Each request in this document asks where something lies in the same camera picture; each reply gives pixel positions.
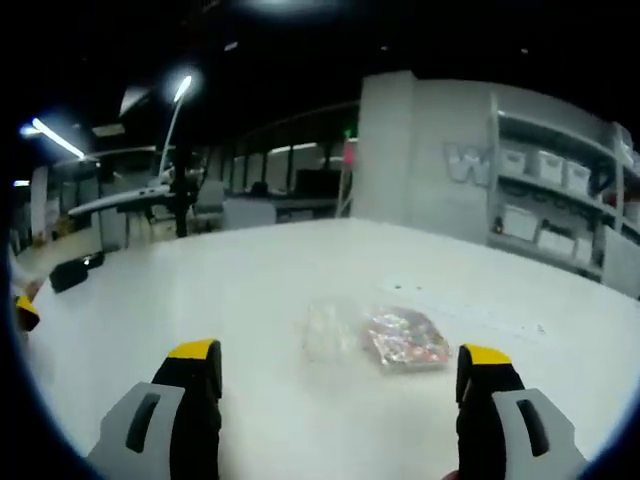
black object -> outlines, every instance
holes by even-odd
[[[269,184],[267,182],[253,182],[253,185],[251,185],[251,196],[268,197]]]
[[[49,279],[51,280],[53,291],[60,293],[84,282],[88,276],[88,269],[84,259],[78,259],[58,265],[49,275]]]
[[[298,170],[296,196],[333,198],[340,191],[340,170]]]
[[[492,395],[522,389],[513,365],[474,364],[469,350],[460,347],[456,379],[459,480],[478,475],[487,479],[505,477],[505,439]]]
[[[92,253],[91,255],[87,255],[86,257],[82,258],[82,262],[88,270],[101,267],[104,263],[104,252],[96,252]]]
[[[218,446],[222,417],[222,354],[213,341],[204,359],[169,356],[153,377],[160,385],[185,389],[171,433],[172,480],[218,479]]]

white shelf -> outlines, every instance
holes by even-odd
[[[566,188],[563,188],[560,185],[554,185],[553,183],[545,182],[544,180],[540,180],[539,178],[533,177],[531,175],[514,175],[511,173],[498,173],[499,181],[507,181],[511,183],[517,183],[519,185],[535,188],[536,190],[543,190],[545,192],[553,193],[555,195],[566,198],[567,200],[571,200],[575,203],[579,203],[586,207],[599,210],[605,215],[615,218],[616,210],[606,205],[598,200],[588,197],[586,195],[580,195],[579,193],[572,192]]]
[[[494,232],[489,232],[488,240],[489,245],[495,245],[505,250],[522,254],[523,256],[548,260],[551,263],[563,266],[573,271],[578,270],[588,273],[592,277],[600,278],[602,276],[602,269],[600,267],[579,262],[573,257],[541,249],[533,242]]]
[[[500,137],[537,145],[582,163],[605,163],[612,169],[617,159],[613,150],[566,128],[535,118],[498,112]]]

white storage box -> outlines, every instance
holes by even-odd
[[[576,253],[574,256],[580,263],[589,265],[593,256],[593,238],[576,238]]]
[[[573,255],[575,245],[576,242],[572,238],[558,235],[550,230],[540,230],[540,235],[538,236],[538,247],[543,250],[571,257]]]
[[[515,150],[502,150],[501,171],[507,175],[524,175],[527,156]]]
[[[524,208],[504,206],[502,232],[532,242],[538,229],[538,217]]]
[[[566,188],[580,195],[589,195],[591,170],[576,162],[567,161]]]
[[[625,203],[624,216],[640,227],[640,201]]]
[[[540,180],[562,185],[564,176],[564,158],[553,153],[539,150],[532,162],[533,174]]]

desk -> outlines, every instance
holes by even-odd
[[[100,419],[170,349],[215,336],[222,478],[441,478],[457,465],[455,362],[409,376],[367,362],[310,364],[309,305],[333,296],[418,306],[452,344],[503,350],[574,423],[588,458],[637,386],[638,302],[525,258],[354,219],[153,244],[109,255],[60,295],[47,283],[32,368],[86,454]]]
[[[139,210],[146,206],[167,202],[172,197],[173,195],[170,193],[169,185],[145,187],[137,190],[116,193],[114,195],[99,198],[93,202],[79,205],[69,210],[68,214],[71,217],[76,217],[79,215],[88,215],[94,212],[100,212],[109,208],[117,208],[118,211],[121,212]]]
[[[338,201],[335,198],[310,198],[292,195],[269,195],[260,197],[249,194],[232,195],[231,198],[270,203],[276,210],[278,223],[290,221],[292,216],[302,212],[309,212],[309,219],[333,217],[338,206]]]

ceiling light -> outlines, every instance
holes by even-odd
[[[313,148],[313,147],[317,147],[317,146],[318,146],[317,143],[301,143],[299,145],[294,145],[293,149],[294,150],[304,150],[305,148]],[[269,153],[288,152],[290,148],[291,147],[278,147],[278,148],[274,148]]]
[[[187,75],[186,77],[184,77],[184,79],[180,83],[178,91],[176,92],[176,96],[173,97],[173,103],[176,103],[178,100],[180,100],[180,97],[185,94],[185,92],[189,88],[189,85],[191,85],[191,75]]]
[[[40,130],[32,127],[31,125],[24,125],[20,129],[20,135],[22,135],[23,137],[32,137],[34,135],[40,135]]]
[[[36,128],[40,133],[45,134],[47,137],[49,137],[51,140],[53,140],[54,142],[56,142],[58,145],[60,145],[63,148],[66,148],[68,151],[70,151],[71,153],[73,153],[74,155],[76,155],[78,158],[84,158],[84,153],[82,153],[79,149],[77,149],[76,147],[74,147],[73,145],[71,145],[69,142],[67,142],[64,138],[62,138],[60,135],[58,135],[56,132],[54,132],[53,130],[51,130],[49,127],[47,127],[44,123],[42,123],[39,119],[34,118],[31,121],[31,125],[34,126],[34,128]]]

